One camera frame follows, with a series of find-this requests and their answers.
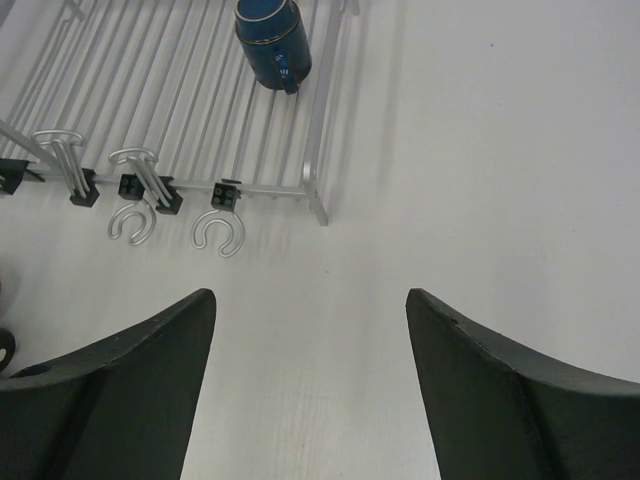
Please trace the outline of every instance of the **black plastic piece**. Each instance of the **black plastic piece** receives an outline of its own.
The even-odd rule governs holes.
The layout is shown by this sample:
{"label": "black plastic piece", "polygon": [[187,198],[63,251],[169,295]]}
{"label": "black plastic piece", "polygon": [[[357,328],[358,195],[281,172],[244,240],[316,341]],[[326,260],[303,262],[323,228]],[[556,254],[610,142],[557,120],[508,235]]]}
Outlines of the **black plastic piece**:
{"label": "black plastic piece", "polygon": [[216,183],[211,197],[211,206],[219,210],[233,212],[236,208],[236,203],[242,198],[237,187],[240,184],[236,180],[224,179],[221,183]]}
{"label": "black plastic piece", "polygon": [[179,480],[215,317],[213,293],[201,290],[1,379],[0,478]]}
{"label": "black plastic piece", "polygon": [[24,180],[29,162],[0,158],[0,193],[13,195]]}
{"label": "black plastic piece", "polygon": [[144,197],[144,185],[135,175],[125,174],[120,177],[118,195],[125,200],[139,202]]}
{"label": "black plastic piece", "polygon": [[547,357],[422,290],[407,317],[442,480],[640,478],[640,384]]}
{"label": "black plastic piece", "polygon": [[88,207],[91,208],[98,200],[100,196],[100,192],[96,189],[96,182],[94,182],[93,177],[96,176],[95,170],[89,170],[88,168],[82,169],[82,174],[84,175],[85,180],[87,181],[87,185],[89,185],[89,192],[87,193],[87,198],[82,198],[80,193],[76,191],[69,200],[71,203],[78,207]]}
{"label": "black plastic piece", "polygon": [[156,207],[156,211],[162,215],[177,215],[182,206],[182,197],[178,195],[175,188],[169,185],[173,181],[173,177],[160,177],[160,180],[162,180],[162,183],[173,198],[169,200],[170,207],[167,208],[160,204]]}

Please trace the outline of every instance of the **silver metal rod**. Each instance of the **silver metal rod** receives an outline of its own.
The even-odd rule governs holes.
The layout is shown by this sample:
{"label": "silver metal rod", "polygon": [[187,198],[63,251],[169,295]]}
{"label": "silver metal rod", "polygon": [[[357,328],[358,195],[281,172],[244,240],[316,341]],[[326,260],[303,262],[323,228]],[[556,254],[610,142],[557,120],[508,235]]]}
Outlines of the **silver metal rod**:
{"label": "silver metal rod", "polygon": [[[142,8],[142,0],[140,0],[140,5],[139,5],[139,10],[138,13],[140,13],[140,8]],[[118,93],[118,98],[116,99],[114,106],[111,110],[111,117],[109,118],[109,122],[107,123],[107,126],[105,128],[105,133],[102,136],[102,140],[100,141],[99,145],[99,149],[97,150],[98,152],[102,152],[102,150],[104,149],[105,144],[107,143],[107,138],[109,137],[109,134],[111,133],[111,130],[113,128],[113,124],[116,120],[116,117],[118,116],[118,113],[120,111],[120,106],[122,105],[122,101],[124,100],[124,96],[127,92],[127,89],[129,88],[130,84],[131,84],[131,77],[133,76],[133,71],[136,69],[137,63],[138,63],[138,59],[140,58],[140,53],[142,53],[142,47],[144,46],[145,40],[147,38],[147,35],[149,34],[149,29],[151,28],[151,24],[153,23],[153,17],[156,14],[156,11],[158,10],[158,2],[155,2],[155,5],[153,7],[153,10],[151,11],[151,14],[149,15],[149,18],[147,19],[147,23],[145,24],[144,28],[142,29],[142,35],[140,37],[140,40],[138,41],[138,45],[136,47],[136,50],[133,54],[133,58],[131,59],[131,63],[129,64],[129,69],[127,70],[127,73],[125,75],[125,79],[124,82],[122,84],[122,86],[120,87],[120,92]],[[135,24],[138,21],[138,16],[136,15],[136,19],[134,22],[134,28],[135,28]],[[117,142],[118,148],[122,145],[122,143],[124,142],[124,138],[127,135],[128,131],[129,131],[129,126],[131,124],[131,121],[129,121],[129,125],[126,127],[126,129],[124,130],[124,133],[121,135],[121,140]],[[115,168],[115,165],[111,165],[111,167],[109,168],[110,172],[113,172]]]}
{"label": "silver metal rod", "polygon": [[0,134],[39,159],[42,163],[47,165],[52,172],[61,173],[60,162],[56,157],[51,155],[44,148],[40,147],[40,145],[38,145],[36,142],[32,141],[28,137],[25,137],[4,120],[0,120]]}
{"label": "silver metal rod", "polygon": [[167,187],[164,186],[164,183],[162,183],[162,180],[160,180],[160,177],[158,176],[156,171],[146,161],[142,161],[140,166],[144,170],[145,174],[147,175],[147,179],[150,181],[154,189],[160,193],[160,199],[163,201],[165,206],[168,207],[168,200],[172,199],[173,197],[169,193],[169,190],[167,190]]}
{"label": "silver metal rod", "polygon": [[[116,26],[113,29],[113,32],[111,34],[111,37],[109,38],[109,45],[113,45],[113,41],[118,33],[118,29],[120,28],[120,24],[122,22],[122,19],[124,17],[124,14],[127,11],[127,4],[129,3],[129,0],[127,0],[124,4],[124,6],[122,7],[122,11],[120,12],[120,17],[118,18],[118,22],[116,24]],[[138,9],[136,10],[135,16],[133,18],[133,22],[131,22],[131,25],[129,27],[129,30],[127,32],[127,34],[125,35],[125,40],[123,40],[122,45],[120,46],[120,49],[118,50],[118,53],[116,54],[116,58],[120,59],[124,56],[127,47],[129,46],[129,41],[131,40],[131,35],[133,35],[133,32],[135,30],[136,24],[138,23],[138,18],[140,17],[140,12],[142,11],[142,0],[138,1]],[[102,58],[100,59],[100,68],[98,68],[95,73],[93,74],[93,79],[91,80],[91,85],[89,88],[89,93],[87,93],[87,95],[85,96],[84,101],[82,102],[82,106],[80,107],[80,113],[78,114],[78,117],[76,117],[76,121],[73,125],[73,129],[74,130],[78,130],[78,126],[80,124],[81,118],[82,118],[82,113],[85,111],[85,109],[87,108],[87,104],[89,103],[89,99],[91,98],[91,92],[93,91],[93,89],[96,86],[96,83],[98,81],[98,78],[100,77],[100,74],[102,73],[102,70],[104,69],[104,65],[106,63],[107,57],[109,55],[110,49],[107,48],[105,49],[105,51],[102,54]],[[102,114],[102,111],[104,110],[104,104],[107,100],[107,97],[109,96],[109,93],[111,92],[111,86],[113,85],[113,81],[116,78],[116,75],[118,74],[118,67],[120,66],[120,63],[118,62],[116,66],[114,66],[111,69],[111,73],[109,74],[109,78],[107,79],[107,83],[105,84],[104,90],[102,91],[102,94],[100,95],[100,99],[98,100],[98,104],[95,107],[94,113],[93,113],[93,118],[91,119],[91,121],[89,122],[89,128],[87,129],[86,135],[87,135],[87,140],[90,139],[93,136],[93,133],[96,129],[96,125],[98,123],[98,119],[100,118],[100,115]],[[104,149],[104,144],[107,141],[106,137],[103,138],[103,142],[102,142],[102,147],[99,150],[96,150],[96,158],[95,160],[92,162],[92,166],[91,168],[95,168],[96,165],[98,164],[99,161],[99,155],[102,153],[102,150]]]}
{"label": "silver metal rod", "polygon": [[[34,79],[36,73],[38,72],[38,68],[40,67],[40,64],[42,63],[42,60],[44,59],[44,56],[47,53],[47,50],[49,50],[49,46],[51,46],[51,40],[53,40],[53,36],[56,34],[56,30],[58,29],[58,22],[60,22],[60,20],[62,19],[62,15],[64,14],[65,10],[66,10],[66,6],[63,5],[60,8],[60,11],[58,12],[58,15],[56,16],[56,19],[53,21],[53,25],[51,26],[51,29],[49,30],[49,33],[47,34],[46,40],[44,41],[44,46],[40,50],[40,53],[38,54],[38,58],[37,58],[36,62],[33,64],[33,67],[31,68],[31,71],[29,72],[29,76],[25,80],[25,82],[23,84],[23,87],[20,90],[20,94],[18,95],[18,100],[16,101],[16,103],[13,104],[13,107],[11,108],[11,112],[9,113],[9,116],[7,117],[7,123],[9,125],[13,125],[13,119],[14,119],[17,111],[18,111],[18,108],[20,108],[20,105],[22,105],[22,102],[25,99],[25,95],[27,94],[29,86],[31,85],[31,82],[33,82],[33,79]],[[0,152],[4,151],[7,143],[8,143],[8,141],[6,139],[2,140],[2,142],[0,143]]]}
{"label": "silver metal rod", "polygon": [[313,105],[311,107],[309,135],[305,146],[302,175],[300,177],[300,186],[306,184],[309,188],[311,188],[311,185],[316,181],[318,156],[320,154],[320,146],[322,144],[322,131],[327,111],[329,87],[331,86],[331,75],[333,74],[333,64],[335,60],[336,47],[338,45],[341,21],[342,14],[340,12],[339,2],[333,0],[331,2],[331,12],[329,14],[329,26],[327,27],[325,37],[325,47],[320,59],[320,75],[318,77],[318,83],[316,84]]}
{"label": "silver metal rod", "polygon": [[316,18],[318,16],[318,0],[313,0],[313,11],[311,12],[311,25],[309,26],[309,45],[313,40],[313,32],[316,29]]}
{"label": "silver metal rod", "polygon": [[87,179],[84,177],[84,172],[82,171],[82,167],[80,166],[80,162],[78,161],[78,155],[76,154],[76,150],[73,144],[65,144],[65,149],[67,150],[69,163],[75,170],[76,177],[80,181],[81,189],[88,193],[90,190],[89,184],[87,183]]}
{"label": "silver metal rod", "polygon": [[178,164],[178,159],[180,158],[180,154],[182,153],[182,147],[184,145],[184,141],[187,138],[187,132],[189,130],[189,125],[191,124],[191,117],[193,116],[193,111],[196,108],[196,104],[198,102],[198,97],[200,96],[200,89],[202,88],[202,82],[204,81],[205,74],[207,72],[207,67],[209,66],[209,61],[211,60],[211,54],[213,53],[213,46],[215,45],[216,38],[218,36],[218,30],[220,29],[220,21],[222,20],[222,14],[224,12],[224,8],[226,6],[226,0],[223,1],[222,6],[220,7],[220,12],[218,13],[218,18],[216,20],[216,25],[213,28],[213,33],[211,35],[211,39],[209,40],[209,46],[207,48],[207,53],[204,56],[204,63],[200,67],[200,75],[198,77],[198,83],[196,84],[196,89],[194,91],[193,97],[191,99],[191,105],[189,105],[189,111],[187,112],[187,118],[184,122],[184,126],[182,127],[182,133],[180,135],[180,140],[178,140],[178,148],[176,149],[173,157],[173,162],[171,163],[171,171],[175,171],[176,165]]}
{"label": "silver metal rod", "polygon": [[251,93],[249,94],[249,101],[247,102],[247,108],[244,111],[244,119],[242,120],[242,129],[240,130],[240,138],[238,139],[238,148],[236,148],[236,158],[233,160],[233,169],[231,171],[231,179],[235,180],[238,174],[238,169],[242,162],[242,155],[244,153],[244,144],[247,136],[247,126],[249,125],[249,115],[251,114],[251,106],[253,105],[253,98],[256,94],[256,86],[258,80],[253,79],[251,85]]}
{"label": "silver metal rod", "polygon": [[[149,20],[147,21],[144,33],[142,35],[142,37],[143,37],[142,41],[140,42],[140,45],[138,46],[138,51],[136,53],[135,60],[131,64],[132,67],[136,66],[137,60],[138,60],[138,58],[140,58],[140,52],[142,51],[142,47],[143,47],[143,45],[145,43],[146,37],[149,34],[149,29],[151,27],[151,24],[153,23],[153,17],[156,14],[156,11],[158,9],[158,5],[159,5],[159,2],[156,2],[151,15],[149,16]],[[176,5],[176,0],[173,0],[171,2],[171,6],[169,7],[169,11],[167,12],[167,15],[165,16],[164,21],[162,23],[162,28],[160,29],[160,35],[156,39],[155,45],[153,46],[153,52],[149,55],[149,60],[147,61],[147,65],[145,67],[144,74],[142,76],[142,78],[143,78],[142,83],[140,84],[140,87],[138,88],[138,92],[136,94],[135,100],[133,102],[131,102],[131,105],[133,105],[133,108],[130,109],[129,118],[125,121],[126,128],[120,134],[120,139],[117,142],[118,148],[124,147],[125,139],[127,138],[127,135],[129,134],[129,130],[131,129],[131,124],[133,122],[133,118],[135,117],[136,111],[138,110],[138,107],[140,106],[140,100],[142,99],[142,94],[144,92],[144,89],[145,89],[148,81],[149,81],[149,74],[151,73],[151,69],[153,68],[153,63],[155,62],[156,57],[158,56],[158,51],[160,50],[160,44],[162,43],[162,37],[164,36],[164,33],[167,30],[167,25],[169,24],[169,19],[171,18],[171,12],[173,11],[173,8],[175,7],[175,5]],[[115,165],[111,165],[109,168],[110,168],[111,172],[113,172],[113,170],[115,169]]]}
{"label": "silver metal rod", "polygon": [[[33,168],[30,170],[37,175],[42,175],[47,180],[63,179],[61,173],[54,174],[40,168]],[[117,185],[120,185],[121,178],[120,178],[120,175],[96,175],[95,177],[93,177],[93,180],[98,185],[117,186]],[[171,182],[171,186],[176,190],[180,190],[180,191],[211,193],[211,191],[215,187],[215,182],[177,179]],[[274,187],[273,185],[242,184],[242,185],[239,185],[238,188],[242,193],[247,193],[247,194],[256,195],[256,196],[307,198],[307,193],[305,192],[305,190],[298,187]]]}
{"label": "silver metal rod", "polygon": [[64,151],[64,145],[60,141],[53,141],[51,143],[51,148],[56,152],[56,156],[60,161],[60,165],[62,167],[62,174],[64,175],[64,181],[71,192],[71,195],[75,195],[76,193],[76,184],[73,178],[73,173],[69,171],[69,164],[67,163],[65,157],[66,152]]}
{"label": "silver metal rod", "polygon": [[[184,82],[187,78],[187,73],[189,72],[189,68],[191,67],[191,61],[193,60],[193,53],[196,50],[196,46],[198,45],[198,40],[200,39],[200,32],[202,31],[202,25],[204,24],[204,19],[206,18],[207,10],[209,9],[209,5],[211,4],[211,0],[207,0],[207,3],[204,8],[204,12],[200,16],[200,21],[198,22],[198,27],[196,28],[195,36],[193,37],[193,42],[191,43],[191,48],[189,49],[189,54],[187,55],[187,63],[182,70],[182,75],[180,77],[180,81],[178,82],[178,88],[176,89],[176,93],[173,96],[173,101],[171,102],[171,108],[169,108],[169,114],[167,115],[167,119],[164,123],[164,127],[162,128],[162,134],[160,135],[160,142],[158,146],[158,155],[160,155],[162,151],[162,147],[164,146],[164,141],[167,139],[167,132],[169,131],[169,125],[171,124],[171,119],[176,111],[176,106],[178,105],[178,99],[180,98],[180,94],[182,93],[182,87],[184,86]],[[169,176],[173,176],[173,173],[176,169],[176,161],[177,155],[174,160],[171,162],[171,170],[169,172]]]}
{"label": "silver metal rod", "polygon": [[41,109],[40,115],[38,115],[38,117],[37,117],[37,119],[36,119],[36,121],[34,123],[35,128],[38,129],[38,130],[42,130],[43,127],[44,127],[44,125],[43,125],[44,120],[47,118],[47,115],[51,111],[51,107],[53,106],[53,102],[55,102],[56,98],[58,97],[58,93],[60,92],[60,87],[62,87],[62,82],[64,82],[64,79],[66,78],[67,74],[69,73],[69,69],[71,68],[71,63],[73,62],[73,59],[75,58],[76,54],[78,53],[78,49],[80,48],[80,45],[82,44],[82,40],[84,39],[84,35],[87,33],[87,29],[91,25],[91,20],[93,20],[93,15],[94,15],[97,7],[98,7],[98,0],[93,0],[93,5],[91,6],[91,10],[89,10],[87,21],[85,21],[82,24],[82,28],[78,32],[78,34],[76,36],[76,39],[75,39],[75,42],[73,44],[73,47],[71,49],[71,52],[67,56],[64,64],[60,65],[60,71],[58,72],[57,80],[54,83],[51,84],[51,87],[49,88],[49,91],[45,95],[45,98],[48,97],[49,100],[46,102],[46,106],[43,109]]}
{"label": "silver metal rod", "polygon": [[107,20],[109,20],[109,13],[111,12],[112,7],[113,7],[113,1],[109,0],[107,2],[107,8],[105,8],[104,13],[102,14],[102,19],[98,24],[98,29],[96,30],[96,33],[93,35],[93,39],[91,40],[89,49],[84,54],[82,65],[80,66],[80,70],[78,71],[78,74],[76,75],[76,79],[73,82],[73,86],[71,87],[67,101],[65,102],[64,107],[62,108],[62,112],[60,112],[60,115],[58,116],[58,121],[56,122],[56,128],[64,128],[64,124],[67,122],[69,118],[69,114],[71,113],[71,108],[73,107],[76,97],[80,92],[80,88],[84,83],[84,79],[87,76],[87,70],[89,69],[89,65],[93,60],[93,57],[96,52],[96,48],[100,44],[100,40],[102,40],[102,35],[104,33],[105,27],[107,26]]}
{"label": "silver metal rod", "polygon": [[82,180],[80,180],[83,178],[82,170],[80,170],[77,163],[73,163],[71,154],[69,153],[73,147],[64,143],[62,140],[52,140],[51,146],[56,151],[61,163],[64,164],[71,172],[74,191],[78,192],[82,198],[87,198],[87,193],[82,186]]}
{"label": "silver metal rod", "polygon": [[291,144],[293,143],[293,132],[296,129],[296,120],[298,118],[298,105],[300,105],[300,92],[296,94],[295,103],[293,104],[293,112],[291,112],[291,121],[289,122],[289,132],[287,133],[287,142],[284,144],[284,151],[282,152],[282,159],[280,160],[280,170],[278,171],[278,181],[276,185],[282,185],[284,179],[284,171],[287,168],[287,160],[289,160],[289,154],[291,153]]}
{"label": "silver metal rod", "polygon": [[262,162],[264,161],[265,149],[267,148],[267,139],[269,138],[269,129],[271,127],[271,118],[273,117],[273,107],[276,104],[276,94],[274,90],[271,92],[271,100],[269,101],[269,110],[267,113],[267,120],[264,123],[264,129],[262,130],[262,140],[260,141],[260,151],[258,153],[258,161],[256,162],[256,169],[253,172],[253,183],[258,183],[258,177],[260,176],[260,169],[262,168]]}
{"label": "silver metal rod", "polygon": [[238,94],[238,87],[240,86],[240,79],[242,78],[242,71],[244,70],[244,64],[246,59],[240,60],[240,67],[238,68],[238,74],[236,75],[236,83],[233,86],[233,93],[231,94],[231,100],[229,101],[229,107],[227,108],[227,114],[224,118],[224,124],[222,125],[222,133],[220,134],[220,140],[218,141],[218,148],[216,149],[216,156],[213,159],[213,167],[211,168],[211,175],[209,175],[209,181],[213,181],[220,163],[220,155],[222,154],[222,147],[224,145],[225,137],[227,136],[227,129],[229,128],[229,122],[231,120],[231,114],[233,113],[233,105],[236,102],[236,96]]}
{"label": "silver metal rod", "polygon": [[213,97],[211,97],[211,101],[209,102],[209,110],[207,111],[207,116],[205,118],[204,125],[202,126],[202,130],[200,131],[200,139],[198,140],[198,146],[196,147],[196,153],[193,155],[193,162],[191,163],[191,170],[189,171],[189,178],[193,178],[196,173],[196,167],[198,166],[198,160],[200,159],[200,153],[202,152],[202,147],[204,145],[204,139],[207,136],[207,130],[209,130],[209,123],[213,118],[213,108],[218,101],[218,94],[220,93],[220,86],[222,85],[222,78],[224,77],[224,72],[227,69],[227,63],[229,61],[229,54],[231,53],[231,49],[234,45],[234,35],[233,32],[229,37],[229,41],[227,43],[227,49],[224,54],[224,58],[222,59],[222,65],[220,66],[220,73],[218,74],[218,79],[216,80],[216,86],[213,89]]}
{"label": "silver metal rod", "polygon": [[149,192],[156,203],[160,204],[161,195],[149,184],[144,167],[141,166],[144,164],[144,160],[140,160],[138,157],[127,157],[127,160],[129,161],[131,170],[133,170],[133,173],[138,177],[138,180],[140,180],[144,189]]}
{"label": "silver metal rod", "polygon": [[[171,11],[173,10],[173,7],[175,6],[175,0],[173,2],[173,4],[171,5],[171,8],[169,10],[169,14],[171,14]],[[187,8],[187,13],[185,14],[184,18],[182,19],[182,24],[180,26],[180,31],[178,32],[178,35],[176,36],[176,41],[173,44],[173,47],[171,48],[171,53],[168,55],[168,61],[167,61],[167,65],[165,67],[164,72],[162,72],[160,74],[161,77],[161,82],[160,85],[157,87],[156,89],[156,94],[154,95],[155,100],[154,100],[154,106],[151,110],[149,110],[149,114],[147,115],[147,117],[144,119],[144,121],[142,122],[142,125],[146,125],[146,128],[144,130],[144,134],[141,135],[140,138],[142,138],[142,145],[145,145],[147,142],[147,135],[149,135],[149,130],[151,129],[151,122],[153,120],[153,117],[155,117],[156,115],[156,111],[158,110],[158,105],[160,105],[160,99],[162,98],[162,91],[164,90],[165,85],[167,84],[167,78],[169,78],[169,72],[171,72],[171,68],[174,66],[174,60],[176,57],[176,52],[178,51],[178,45],[180,45],[180,40],[182,39],[182,34],[184,33],[184,27],[187,25],[187,20],[189,19],[189,14],[191,13],[191,7],[193,7],[193,0],[190,0],[189,2],[189,7]]]}
{"label": "silver metal rod", "polygon": [[[16,114],[14,122],[12,122],[11,124],[12,126],[15,126],[17,130],[24,130],[25,125],[29,121],[29,117],[31,116],[31,113],[33,112],[33,109],[38,102],[38,97],[40,96],[40,93],[42,93],[42,89],[44,88],[46,79],[49,76],[51,69],[53,68],[53,64],[55,63],[55,59],[58,56],[59,50],[62,49],[62,44],[64,43],[70,25],[70,20],[64,20],[60,24],[60,31],[56,36],[53,47],[51,48],[51,52],[47,57],[47,61],[38,74],[35,83],[29,89],[29,93],[27,94],[25,103],[20,107],[18,113]],[[9,150],[9,156],[13,155],[13,150],[13,147]]]}

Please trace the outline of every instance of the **black bracket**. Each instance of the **black bracket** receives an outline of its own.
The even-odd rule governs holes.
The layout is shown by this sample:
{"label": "black bracket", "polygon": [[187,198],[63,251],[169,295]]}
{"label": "black bracket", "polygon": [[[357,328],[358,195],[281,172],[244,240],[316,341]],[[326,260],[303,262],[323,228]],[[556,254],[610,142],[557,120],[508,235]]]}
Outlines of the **black bracket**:
{"label": "black bracket", "polygon": [[144,197],[144,185],[135,175],[125,174],[120,177],[118,195],[125,200],[139,202]]}
{"label": "black bracket", "polygon": [[96,182],[93,180],[93,177],[96,176],[95,170],[89,170],[88,168],[82,169],[82,175],[84,175],[85,180],[87,181],[87,185],[89,186],[89,191],[87,192],[87,198],[83,198],[80,195],[80,192],[75,190],[74,194],[69,197],[71,203],[78,207],[88,207],[91,208],[98,200],[100,196],[100,192],[96,189]]}
{"label": "black bracket", "polygon": [[171,194],[171,200],[169,200],[169,207],[165,207],[160,204],[156,207],[156,211],[162,215],[177,215],[182,206],[182,197],[178,194],[175,188],[170,183],[173,181],[173,177],[160,177],[160,180],[164,184],[165,188]]}
{"label": "black bracket", "polygon": [[225,180],[224,178],[220,183],[216,183],[211,197],[211,206],[218,210],[233,212],[236,203],[242,198],[238,189],[238,185],[241,184],[242,182],[237,180]]}
{"label": "black bracket", "polygon": [[13,195],[23,180],[44,182],[40,175],[27,170],[28,167],[27,160],[0,158],[0,194]]}

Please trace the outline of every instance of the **white table surface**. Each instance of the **white table surface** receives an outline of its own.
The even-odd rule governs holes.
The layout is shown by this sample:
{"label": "white table surface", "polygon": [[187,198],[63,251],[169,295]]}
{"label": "white table surface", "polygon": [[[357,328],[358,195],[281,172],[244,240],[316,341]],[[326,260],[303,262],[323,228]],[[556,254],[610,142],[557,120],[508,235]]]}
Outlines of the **white table surface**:
{"label": "white table surface", "polygon": [[438,468],[404,301],[422,287],[583,368],[640,381],[640,3],[369,0],[347,27],[323,195],[252,199],[234,258],[185,214],[144,246],[119,201],[0,200],[11,371],[215,291],[186,479],[425,479]]}

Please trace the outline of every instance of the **dish rack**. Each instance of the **dish rack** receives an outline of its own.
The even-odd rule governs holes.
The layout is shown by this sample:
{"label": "dish rack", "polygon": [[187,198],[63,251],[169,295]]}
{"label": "dish rack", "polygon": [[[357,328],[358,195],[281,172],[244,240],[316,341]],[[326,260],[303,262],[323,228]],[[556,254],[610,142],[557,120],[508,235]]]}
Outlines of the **dish rack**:
{"label": "dish rack", "polygon": [[179,213],[181,193],[205,192],[212,208],[191,243],[205,248],[209,227],[224,226],[225,258],[244,243],[241,196],[306,199],[328,224],[318,162],[339,32],[358,0],[299,0],[314,66],[292,96],[256,82],[235,38],[235,0],[44,3],[0,1],[0,39],[14,44],[0,58],[2,193],[64,182],[75,205],[91,207],[116,186],[126,203],[109,238],[137,219],[138,246],[158,213]]}

